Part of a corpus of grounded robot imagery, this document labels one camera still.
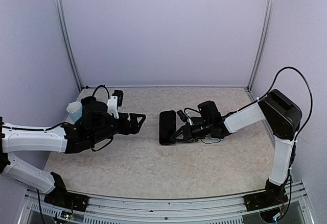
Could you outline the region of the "purple edged dark phone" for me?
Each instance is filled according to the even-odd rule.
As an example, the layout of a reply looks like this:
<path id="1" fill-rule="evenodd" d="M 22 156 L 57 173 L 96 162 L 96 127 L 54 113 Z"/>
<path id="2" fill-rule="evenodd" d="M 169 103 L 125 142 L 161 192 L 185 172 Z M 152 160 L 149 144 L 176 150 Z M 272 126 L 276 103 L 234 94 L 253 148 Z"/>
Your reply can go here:
<path id="1" fill-rule="evenodd" d="M 190 122 L 191 125 L 196 125 L 199 123 L 203 123 L 203 119 L 201 117 L 194 117 L 194 116 L 191 117 L 191 122 Z"/>

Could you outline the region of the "aluminium front rail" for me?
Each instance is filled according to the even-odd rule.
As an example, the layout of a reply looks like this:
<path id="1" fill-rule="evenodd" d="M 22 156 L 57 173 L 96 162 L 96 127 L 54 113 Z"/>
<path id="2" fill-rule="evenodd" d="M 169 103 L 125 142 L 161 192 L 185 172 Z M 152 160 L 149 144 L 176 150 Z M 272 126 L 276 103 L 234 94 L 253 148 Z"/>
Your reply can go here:
<path id="1" fill-rule="evenodd" d="M 28 189 L 15 223 L 263 223 L 262 215 L 281 209 L 276 223 L 316 223 L 302 182 L 286 186 L 291 205 L 279 204 L 248 211 L 245 192 L 186 199 L 141 199 L 90 194 L 84 212 L 43 202 L 44 196 Z"/>

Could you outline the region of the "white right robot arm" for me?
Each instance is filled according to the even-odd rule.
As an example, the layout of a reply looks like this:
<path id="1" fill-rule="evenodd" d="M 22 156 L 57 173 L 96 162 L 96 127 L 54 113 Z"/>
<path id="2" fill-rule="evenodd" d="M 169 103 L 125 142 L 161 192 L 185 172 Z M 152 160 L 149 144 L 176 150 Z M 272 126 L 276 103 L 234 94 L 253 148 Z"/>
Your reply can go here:
<path id="1" fill-rule="evenodd" d="M 246 92 L 223 94 L 231 102 L 205 101 L 183 108 L 159 123 L 159 138 L 185 146 L 190 198 L 263 191 L 261 200 L 273 205 L 286 182 L 301 111 L 274 90 L 248 100 Z"/>

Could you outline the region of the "black phone case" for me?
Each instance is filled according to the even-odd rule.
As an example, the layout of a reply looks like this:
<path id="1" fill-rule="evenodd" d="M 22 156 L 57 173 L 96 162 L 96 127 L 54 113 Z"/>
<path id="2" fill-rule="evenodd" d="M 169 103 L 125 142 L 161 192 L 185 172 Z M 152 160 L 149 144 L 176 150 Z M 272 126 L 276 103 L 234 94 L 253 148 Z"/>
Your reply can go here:
<path id="1" fill-rule="evenodd" d="M 174 110 L 162 111 L 159 114 L 159 144 L 173 145 L 176 142 L 171 140 L 176 133 L 176 112 Z"/>

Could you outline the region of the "aluminium frame post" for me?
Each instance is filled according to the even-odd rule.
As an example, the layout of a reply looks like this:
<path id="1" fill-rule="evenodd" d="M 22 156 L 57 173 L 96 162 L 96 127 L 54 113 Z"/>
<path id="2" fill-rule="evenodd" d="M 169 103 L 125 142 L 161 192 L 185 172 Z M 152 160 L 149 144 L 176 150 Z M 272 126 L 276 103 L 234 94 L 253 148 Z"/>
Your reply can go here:
<path id="1" fill-rule="evenodd" d="M 76 64 L 76 61 L 74 58 L 71 40 L 69 38 L 68 28 L 67 28 L 66 21 L 65 21 L 63 1 L 55 0 L 55 5 L 56 5 L 56 9 L 57 9 L 57 15 L 58 15 L 58 19 L 59 19 L 61 35 L 62 35 L 62 39 L 63 39 L 63 43 L 64 43 L 64 48 L 65 48 L 65 51 L 67 54 L 69 67 L 72 71 L 73 79 L 74 79 L 75 85 L 77 87 L 77 90 L 79 92 L 81 92 L 83 89 L 83 84 L 82 84 L 80 74 L 79 74 L 79 71 L 77 68 L 77 64 Z"/>
<path id="2" fill-rule="evenodd" d="M 254 65 L 253 65 L 251 75 L 250 75 L 250 78 L 249 78 L 249 81 L 247 84 L 248 92 L 251 92 L 253 90 L 256 78 L 259 73 L 259 68 L 260 68 L 262 56 L 263 56 L 264 49 L 265 49 L 266 40 L 267 40 L 268 33 L 269 33 L 269 27 L 270 27 L 271 17 L 272 17 L 272 13 L 273 13 L 273 7 L 274 7 L 274 0 L 267 0 L 265 14 L 264 14 L 264 20 L 263 20 L 263 26 L 262 26 L 262 30 L 261 30 L 261 34 L 260 34 L 260 38 L 259 38 L 259 44 L 258 44 L 258 48 L 257 48 L 256 54 L 255 54 Z"/>

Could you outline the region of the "left aluminium frame post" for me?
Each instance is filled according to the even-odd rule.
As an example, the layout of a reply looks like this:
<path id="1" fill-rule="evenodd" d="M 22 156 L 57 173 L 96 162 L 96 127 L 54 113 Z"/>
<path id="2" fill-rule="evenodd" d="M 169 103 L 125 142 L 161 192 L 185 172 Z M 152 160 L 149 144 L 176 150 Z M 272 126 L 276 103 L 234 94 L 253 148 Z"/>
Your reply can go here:
<path id="1" fill-rule="evenodd" d="M 72 71 L 73 79 L 74 79 L 75 85 L 77 87 L 77 90 L 79 92 L 81 92 L 83 89 L 83 84 L 82 84 L 80 74 L 79 74 L 79 71 L 77 68 L 77 64 L 76 64 L 76 61 L 74 58 L 71 40 L 69 38 L 68 28 L 67 28 L 66 21 L 65 21 L 63 1 L 55 0 L 55 5 L 56 5 L 56 9 L 57 9 L 57 15 L 58 15 L 58 19 L 59 19 L 61 35 L 62 35 L 62 39 L 63 39 L 63 43 L 64 43 L 64 48 L 65 48 L 65 51 L 67 54 L 69 67 Z"/>

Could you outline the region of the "black cup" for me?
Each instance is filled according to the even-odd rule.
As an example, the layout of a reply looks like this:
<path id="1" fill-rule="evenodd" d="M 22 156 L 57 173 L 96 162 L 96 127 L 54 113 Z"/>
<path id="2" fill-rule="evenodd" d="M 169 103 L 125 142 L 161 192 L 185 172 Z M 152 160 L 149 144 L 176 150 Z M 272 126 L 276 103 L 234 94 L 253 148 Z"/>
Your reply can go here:
<path id="1" fill-rule="evenodd" d="M 87 96 L 81 99 L 82 109 L 91 110 L 94 108 L 97 99 L 94 96 Z"/>

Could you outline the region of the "right aluminium frame post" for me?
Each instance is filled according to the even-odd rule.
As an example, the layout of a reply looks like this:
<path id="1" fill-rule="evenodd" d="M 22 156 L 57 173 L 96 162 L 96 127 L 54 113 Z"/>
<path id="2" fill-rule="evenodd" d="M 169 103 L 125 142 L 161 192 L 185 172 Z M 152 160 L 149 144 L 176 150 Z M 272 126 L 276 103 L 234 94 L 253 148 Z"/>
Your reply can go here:
<path id="1" fill-rule="evenodd" d="M 263 20 L 263 26 L 262 26 L 262 30 L 261 30 L 261 34 L 260 34 L 260 38 L 259 38 L 259 44 L 258 44 L 258 48 L 257 48 L 256 54 L 255 54 L 254 65 L 253 65 L 251 75 L 250 75 L 250 78 L 249 78 L 249 81 L 247 84 L 248 92 L 251 92 L 253 90 L 256 78 L 259 73 L 259 68 L 260 68 L 262 56 L 263 56 L 264 49 L 265 49 L 266 40 L 267 40 L 268 33 L 269 33 L 269 27 L 270 27 L 271 17 L 272 17 L 272 13 L 273 13 L 273 7 L 274 7 L 274 0 L 267 0 L 265 14 L 264 14 L 264 20 Z"/>

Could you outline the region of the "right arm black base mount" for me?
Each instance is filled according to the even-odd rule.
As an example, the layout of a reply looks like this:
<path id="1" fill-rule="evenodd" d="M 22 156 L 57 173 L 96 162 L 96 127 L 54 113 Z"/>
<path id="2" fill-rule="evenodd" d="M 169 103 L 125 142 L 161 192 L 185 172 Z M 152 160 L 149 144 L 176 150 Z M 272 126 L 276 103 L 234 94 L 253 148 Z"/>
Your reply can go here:
<path id="1" fill-rule="evenodd" d="M 289 200 L 285 190 L 287 181 L 288 179 L 286 179 L 281 185 L 275 185 L 267 180 L 263 192 L 255 192 L 245 195 L 243 199 L 246 210 L 254 211 L 279 205 L 282 202 L 286 203 Z"/>

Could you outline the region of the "light blue white cup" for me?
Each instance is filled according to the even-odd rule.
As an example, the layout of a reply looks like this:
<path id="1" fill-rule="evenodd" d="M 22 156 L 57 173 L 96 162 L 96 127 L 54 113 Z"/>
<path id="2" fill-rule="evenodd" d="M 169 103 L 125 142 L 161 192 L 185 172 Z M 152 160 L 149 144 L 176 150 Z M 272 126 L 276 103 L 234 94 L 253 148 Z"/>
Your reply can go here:
<path id="1" fill-rule="evenodd" d="M 66 107 L 66 111 L 69 114 L 73 122 L 76 122 L 82 116 L 82 104 L 81 102 L 69 103 Z"/>

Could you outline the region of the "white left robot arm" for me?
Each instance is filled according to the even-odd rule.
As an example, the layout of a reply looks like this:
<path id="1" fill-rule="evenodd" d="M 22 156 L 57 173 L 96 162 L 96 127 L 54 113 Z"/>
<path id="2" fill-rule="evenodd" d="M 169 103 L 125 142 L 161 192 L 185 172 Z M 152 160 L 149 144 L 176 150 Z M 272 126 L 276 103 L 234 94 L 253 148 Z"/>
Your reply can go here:
<path id="1" fill-rule="evenodd" d="M 75 124 L 62 122 L 50 128 L 24 128 L 1 122 L 1 175 L 32 186 L 50 195 L 59 205 L 66 206 L 72 196 L 66 190 L 62 177 L 19 159 L 15 152 L 98 152 L 98 143 L 106 141 L 111 144 L 116 134 L 135 135 L 145 120 L 144 114 L 119 113 L 118 118 L 109 114 L 97 115 L 95 118 L 80 118 Z"/>

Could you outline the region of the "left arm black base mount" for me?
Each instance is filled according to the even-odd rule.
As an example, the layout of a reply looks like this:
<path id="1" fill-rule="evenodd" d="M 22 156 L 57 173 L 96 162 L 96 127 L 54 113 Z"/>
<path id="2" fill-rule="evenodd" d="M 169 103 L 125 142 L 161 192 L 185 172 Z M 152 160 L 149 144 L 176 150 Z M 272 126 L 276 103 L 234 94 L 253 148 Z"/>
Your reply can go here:
<path id="1" fill-rule="evenodd" d="M 62 177 L 54 172 L 50 172 L 50 174 L 54 178 L 55 188 L 50 193 L 45 194 L 44 202 L 73 211 L 85 212 L 89 197 L 83 194 L 68 192 Z"/>

